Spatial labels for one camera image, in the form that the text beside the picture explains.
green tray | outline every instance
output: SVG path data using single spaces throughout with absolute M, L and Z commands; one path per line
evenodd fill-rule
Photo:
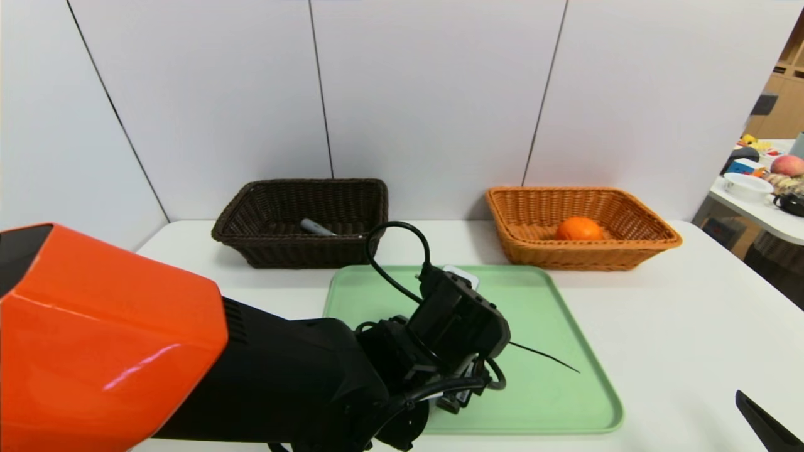
M 420 267 L 385 267 L 418 294 Z M 509 345 L 497 358 L 507 378 L 501 392 L 472 397 L 456 416 L 433 409 L 426 434 L 602 434 L 622 423 L 623 408 L 592 349 L 550 277 L 519 265 L 462 266 L 480 278 L 480 294 L 497 305 L 511 339 L 555 356 L 580 374 Z M 352 328 L 364 321 L 410 316 L 416 303 L 397 292 L 372 267 L 353 265 L 332 278 L 325 317 Z

orange wicker basket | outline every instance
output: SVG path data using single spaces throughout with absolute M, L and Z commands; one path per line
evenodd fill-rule
M 639 199 L 606 187 L 496 187 L 486 193 L 506 257 L 545 269 L 629 270 L 681 245 L 681 236 Z M 554 240 L 558 225 L 585 216 L 604 240 Z

black mug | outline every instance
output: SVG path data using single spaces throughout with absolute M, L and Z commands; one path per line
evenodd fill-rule
M 776 195 L 773 198 L 773 203 L 791 215 L 804 216 L 804 198 L 794 193 Z

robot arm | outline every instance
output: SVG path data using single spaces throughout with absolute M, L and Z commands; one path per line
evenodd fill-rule
M 504 387 L 494 358 L 511 338 L 493 304 L 426 254 L 413 316 L 352 331 L 254 309 L 59 225 L 3 232 L 2 450 L 122 452 L 150 437 L 409 450 L 427 399 L 457 413 Z

wicker basket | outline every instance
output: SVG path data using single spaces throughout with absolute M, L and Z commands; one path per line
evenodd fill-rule
M 338 235 L 302 230 L 305 218 Z M 366 264 L 363 236 L 386 221 L 388 188 L 379 179 L 275 179 L 246 184 L 212 238 L 256 269 L 337 269 Z M 371 239 L 372 256 L 381 236 Z
M 628 270 L 681 245 L 681 236 L 632 195 L 598 187 L 496 187 L 486 193 L 508 260 L 545 269 Z M 554 240 L 558 225 L 585 216 L 604 240 Z

